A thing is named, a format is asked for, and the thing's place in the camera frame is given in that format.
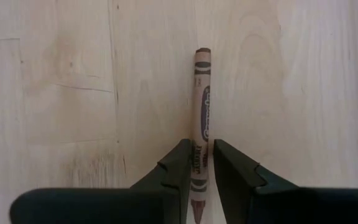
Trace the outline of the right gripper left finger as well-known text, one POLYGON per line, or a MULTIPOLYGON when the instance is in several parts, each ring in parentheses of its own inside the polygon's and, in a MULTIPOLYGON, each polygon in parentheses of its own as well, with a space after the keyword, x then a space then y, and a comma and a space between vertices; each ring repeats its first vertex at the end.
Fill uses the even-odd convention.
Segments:
POLYGON ((13 201, 11 223, 185 223, 191 142, 182 139, 126 189, 42 188, 13 201))

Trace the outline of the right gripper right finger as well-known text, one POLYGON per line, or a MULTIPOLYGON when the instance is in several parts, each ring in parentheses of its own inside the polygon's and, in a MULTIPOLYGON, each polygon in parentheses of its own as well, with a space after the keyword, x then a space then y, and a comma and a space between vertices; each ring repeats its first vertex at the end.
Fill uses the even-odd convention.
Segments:
POLYGON ((221 139, 213 159, 228 223, 358 224, 358 189, 299 187, 221 139))

